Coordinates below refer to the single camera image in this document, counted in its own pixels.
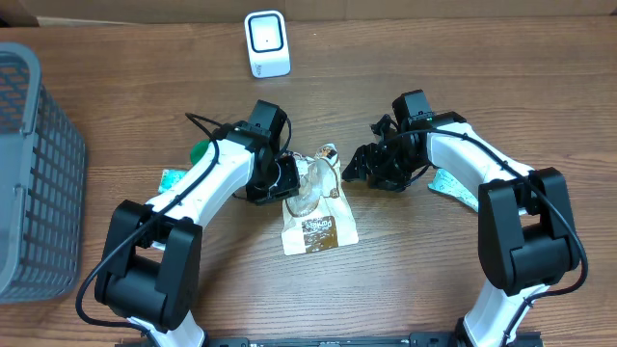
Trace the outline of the teal wet wipes pack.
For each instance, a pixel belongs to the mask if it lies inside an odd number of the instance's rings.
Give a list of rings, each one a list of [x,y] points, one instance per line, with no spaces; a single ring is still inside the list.
[[[451,173],[444,169],[438,169],[436,171],[433,181],[428,184],[428,188],[434,193],[454,198],[474,212],[478,212],[477,197]]]

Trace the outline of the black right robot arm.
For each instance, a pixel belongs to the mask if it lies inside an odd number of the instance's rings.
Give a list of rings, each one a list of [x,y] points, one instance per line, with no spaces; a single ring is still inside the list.
[[[398,96],[391,114],[372,124],[374,143],[360,146],[342,173],[371,189],[402,192],[429,168],[452,174],[478,200],[478,257],[486,281],[451,333],[412,333],[412,346],[540,346],[518,334],[542,298],[566,295],[587,280],[563,174],[511,159],[456,112],[437,114],[424,91]]]

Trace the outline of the beige snack pouch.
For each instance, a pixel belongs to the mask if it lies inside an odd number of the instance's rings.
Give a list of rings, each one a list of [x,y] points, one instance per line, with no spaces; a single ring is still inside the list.
[[[333,144],[314,156],[293,152],[299,194],[282,203],[282,247],[286,255],[311,254],[359,242],[357,225],[342,189],[340,160]]]

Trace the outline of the green lid jar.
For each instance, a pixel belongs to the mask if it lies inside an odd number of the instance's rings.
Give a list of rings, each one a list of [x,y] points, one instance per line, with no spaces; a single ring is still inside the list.
[[[190,151],[190,162],[193,166],[199,163],[203,156],[207,153],[210,145],[209,140],[197,142]]]

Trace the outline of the teal tissue pack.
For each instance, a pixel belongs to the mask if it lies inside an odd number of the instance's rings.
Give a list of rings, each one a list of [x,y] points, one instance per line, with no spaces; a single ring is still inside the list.
[[[187,172],[183,170],[164,169],[158,185],[158,193],[162,194],[173,188],[186,174]]]

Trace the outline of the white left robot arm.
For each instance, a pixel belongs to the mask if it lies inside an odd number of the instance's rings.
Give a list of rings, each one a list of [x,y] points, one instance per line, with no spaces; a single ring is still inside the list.
[[[205,133],[205,154],[172,188],[115,209],[102,258],[85,283],[120,317],[118,327],[138,331],[144,346],[206,345],[191,312],[202,234],[239,189],[255,205],[298,195],[298,169],[280,139],[290,128],[280,106],[259,100],[247,120]]]

